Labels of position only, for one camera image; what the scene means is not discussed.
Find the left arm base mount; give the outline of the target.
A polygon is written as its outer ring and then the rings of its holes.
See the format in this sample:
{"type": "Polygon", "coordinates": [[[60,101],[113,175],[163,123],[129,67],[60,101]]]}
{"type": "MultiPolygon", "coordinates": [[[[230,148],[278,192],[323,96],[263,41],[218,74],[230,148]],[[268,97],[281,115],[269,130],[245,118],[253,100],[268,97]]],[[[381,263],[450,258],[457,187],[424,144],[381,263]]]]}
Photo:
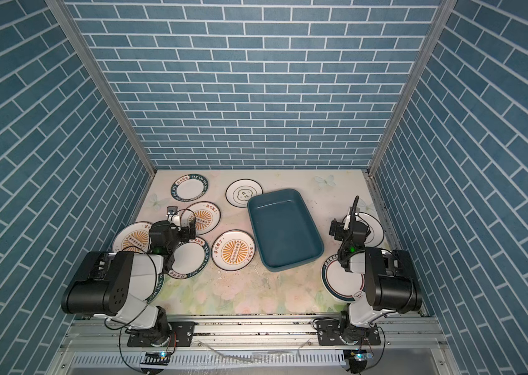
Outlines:
{"type": "Polygon", "coordinates": [[[190,347],[195,322],[181,321],[167,323],[162,330],[154,326],[148,330],[127,330],[129,348],[190,347]]]}

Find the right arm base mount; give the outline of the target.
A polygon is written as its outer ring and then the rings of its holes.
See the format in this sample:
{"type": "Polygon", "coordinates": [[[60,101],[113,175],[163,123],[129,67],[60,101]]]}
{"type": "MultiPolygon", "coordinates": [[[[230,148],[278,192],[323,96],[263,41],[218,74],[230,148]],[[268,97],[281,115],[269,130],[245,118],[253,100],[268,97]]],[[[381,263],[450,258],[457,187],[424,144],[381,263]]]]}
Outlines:
{"type": "Polygon", "coordinates": [[[380,345],[379,331],[375,328],[356,327],[333,318],[312,320],[320,346],[380,345]]]}

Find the green rim text plate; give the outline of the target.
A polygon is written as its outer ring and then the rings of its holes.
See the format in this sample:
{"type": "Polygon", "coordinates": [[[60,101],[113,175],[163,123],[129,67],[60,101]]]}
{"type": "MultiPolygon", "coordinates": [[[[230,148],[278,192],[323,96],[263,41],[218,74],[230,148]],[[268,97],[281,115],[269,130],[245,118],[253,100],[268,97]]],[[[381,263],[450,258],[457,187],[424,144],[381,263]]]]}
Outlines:
{"type": "Polygon", "coordinates": [[[183,280],[204,270],[210,260],[209,244],[201,237],[180,244],[174,253],[174,263],[168,275],[183,280]]]}

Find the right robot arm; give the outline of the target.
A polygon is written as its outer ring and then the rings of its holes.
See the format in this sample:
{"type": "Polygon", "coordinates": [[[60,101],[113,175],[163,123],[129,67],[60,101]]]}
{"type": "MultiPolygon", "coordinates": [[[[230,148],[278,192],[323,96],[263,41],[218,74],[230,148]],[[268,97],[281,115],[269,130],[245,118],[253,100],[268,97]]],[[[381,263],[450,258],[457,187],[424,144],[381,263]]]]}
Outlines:
{"type": "Polygon", "coordinates": [[[329,235],[340,247],[323,266],[323,284],[335,298],[348,303],[335,334],[347,345],[376,345],[376,325],[382,318],[422,307],[412,258],[406,251],[366,245],[372,231],[355,217],[333,220],[329,235]]]}

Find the green red rim plate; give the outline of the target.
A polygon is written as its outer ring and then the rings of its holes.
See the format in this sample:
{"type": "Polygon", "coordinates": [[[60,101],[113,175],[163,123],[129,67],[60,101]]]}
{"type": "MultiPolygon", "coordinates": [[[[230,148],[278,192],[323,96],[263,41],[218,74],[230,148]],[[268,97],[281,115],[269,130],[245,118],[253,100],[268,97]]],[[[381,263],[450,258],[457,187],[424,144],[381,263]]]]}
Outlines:
{"type": "Polygon", "coordinates": [[[347,272],[340,265],[337,254],[326,259],[321,277],[326,290],[338,301],[354,303],[365,298],[365,275],[347,272]]]}

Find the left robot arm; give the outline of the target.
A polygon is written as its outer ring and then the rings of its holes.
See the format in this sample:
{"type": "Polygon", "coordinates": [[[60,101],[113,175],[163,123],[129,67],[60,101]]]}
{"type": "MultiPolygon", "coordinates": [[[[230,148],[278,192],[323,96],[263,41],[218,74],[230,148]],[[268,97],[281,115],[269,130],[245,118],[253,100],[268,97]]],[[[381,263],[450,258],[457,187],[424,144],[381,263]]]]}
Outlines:
{"type": "Polygon", "coordinates": [[[110,252],[85,256],[63,294],[62,311],[105,318],[107,328],[128,334],[131,348],[190,346],[195,323],[171,323],[165,309],[150,302],[173,268],[175,251],[195,238],[195,220],[131,224],[110,252]]]}

